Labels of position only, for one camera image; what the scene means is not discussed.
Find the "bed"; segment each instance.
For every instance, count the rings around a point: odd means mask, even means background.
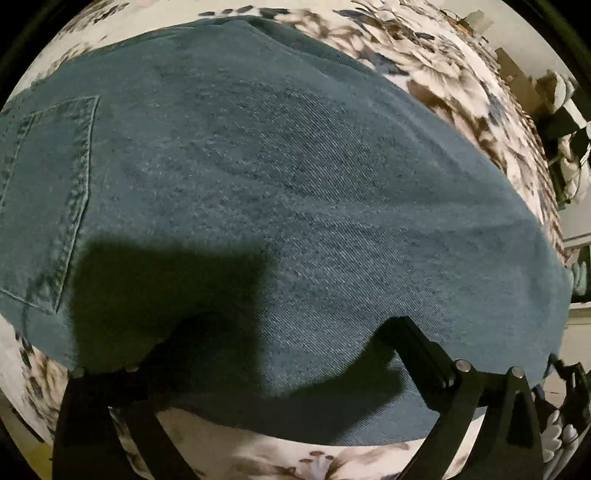
[[[102,0],[72,20],[31,65],[13,95],[87,51],[168,25],[220,15],[258,15],[287,24],[358,59],[456,127],[507,177],[564,262],[547,160],[531,118],[470,35],[423,0],[373,4],[285,1],[281,8],[209,11],[201,2]],[[0,317],[0,388],[22,418],[51,442],[68,371]],[[395,478],[422,439],[380,447],[325,447],[215,426],[169,409],[160,422],[196,473],[205,478]],[[125,430],[114,420],[134,468],[150,477]],[[473,422],[448,475],[454,475],[479,430]]]

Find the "denim garment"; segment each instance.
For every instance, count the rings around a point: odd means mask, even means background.
[[[505,176],[378,73],[260,18],[68,61],[0,116],[0,312],[68,367],[147,360],[155,398],[310,443],[424,437],[370,339],[452,358],[560,343],[569,280]]]

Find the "metal bolt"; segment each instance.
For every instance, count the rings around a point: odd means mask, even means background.
[[[472,365],[470,364],[470,362],[468,360],[456,360],[456,368],[460,371],[460,372],[469,372],[470,370],[472,370]]]
[[[82,367],[78,367],[72,372],[72,378],[82,378],[84,377],[85,373],[86,372]]]
[[[525,372],[521,367],[513,367],[511,368],[511,373],[517,378],[525,377]]]

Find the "jeans back pocket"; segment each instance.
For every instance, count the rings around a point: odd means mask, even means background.
[[[98,97],[0,118],[0,292],[57,311],[89,194]]]

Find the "pocket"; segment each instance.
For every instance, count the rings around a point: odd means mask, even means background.
[[[14,125],[0,118],[0,291],[48,313],[88,201],[97,102],[68,100]]]

